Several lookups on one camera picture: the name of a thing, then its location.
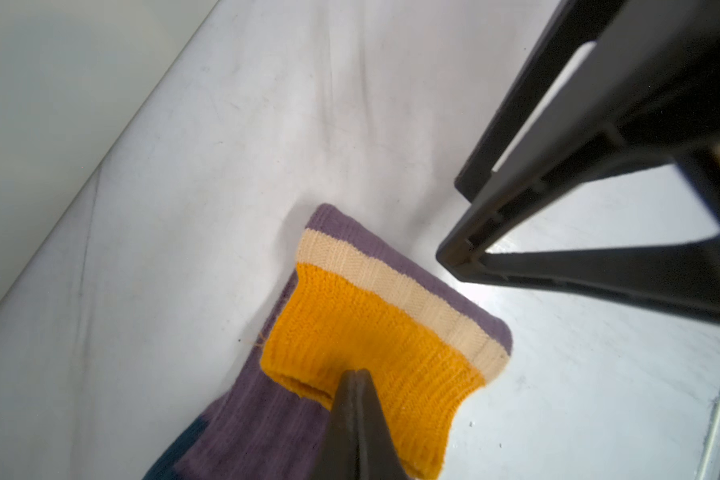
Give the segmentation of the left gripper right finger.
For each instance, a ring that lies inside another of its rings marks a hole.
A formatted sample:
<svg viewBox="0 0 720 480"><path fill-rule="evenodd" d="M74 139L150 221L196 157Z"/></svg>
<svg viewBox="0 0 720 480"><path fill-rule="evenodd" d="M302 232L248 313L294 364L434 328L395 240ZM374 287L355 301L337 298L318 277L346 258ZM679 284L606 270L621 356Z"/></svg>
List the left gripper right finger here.
<svg viewBox="0 0 720 480"><path fill-rule="evenodd" d="M356 372L358 479L408 479L368 370Z"/></svg>

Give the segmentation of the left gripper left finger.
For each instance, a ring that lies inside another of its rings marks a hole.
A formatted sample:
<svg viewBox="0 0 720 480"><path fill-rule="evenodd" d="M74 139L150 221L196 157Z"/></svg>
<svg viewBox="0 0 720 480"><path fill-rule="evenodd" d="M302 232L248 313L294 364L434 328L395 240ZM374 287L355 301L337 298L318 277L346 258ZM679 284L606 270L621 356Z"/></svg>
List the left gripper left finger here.
<svg viewBox="0 0 720 480"><path fill-rule="evenodd" d="M342 374L320 454L310 479L349 480L358 476L355 371Z"/></svg>

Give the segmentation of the purple yellow teal sock pair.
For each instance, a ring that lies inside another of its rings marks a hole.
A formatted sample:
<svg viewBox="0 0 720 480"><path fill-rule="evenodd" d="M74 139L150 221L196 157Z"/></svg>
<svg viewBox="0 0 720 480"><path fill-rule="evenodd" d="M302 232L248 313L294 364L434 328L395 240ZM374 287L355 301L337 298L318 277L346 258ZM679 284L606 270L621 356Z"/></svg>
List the purple yellow teal sock pair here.
<svg viewBox="0 0 720 480"><path fill-rule="evenodd" d="M305 479L341 376L364 369L406 476L435 479L458 408L503 371L512 347L502 320L323 204L234 384L147 477Z"/></svg>

